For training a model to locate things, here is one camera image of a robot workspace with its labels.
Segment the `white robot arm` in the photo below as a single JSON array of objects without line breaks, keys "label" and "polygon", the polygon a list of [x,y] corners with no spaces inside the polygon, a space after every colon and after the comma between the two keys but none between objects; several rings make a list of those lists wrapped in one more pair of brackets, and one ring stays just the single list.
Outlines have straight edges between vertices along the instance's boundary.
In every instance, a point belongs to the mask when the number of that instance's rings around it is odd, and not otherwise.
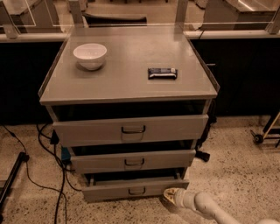
[{"label": "white robot arm", "polygon": [[184,188],[172,187],[164,190],[164,197],[174,206],[190,209],[206,219],[215,220],[218,224],[241,224],[206,192],[193,193]]}]

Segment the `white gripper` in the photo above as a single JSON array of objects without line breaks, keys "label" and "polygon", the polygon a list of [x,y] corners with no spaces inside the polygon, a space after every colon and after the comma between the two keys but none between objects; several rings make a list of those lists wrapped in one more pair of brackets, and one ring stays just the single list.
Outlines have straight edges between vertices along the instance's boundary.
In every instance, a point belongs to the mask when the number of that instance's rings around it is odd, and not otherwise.
[{"label": "white gripper", "polygon": [[183,188],[167,188],[164,190],[164,197],[168,199],[172,204],[175,204],[180,208],[194,209],[194,197],[195,194],[188,192]]}]

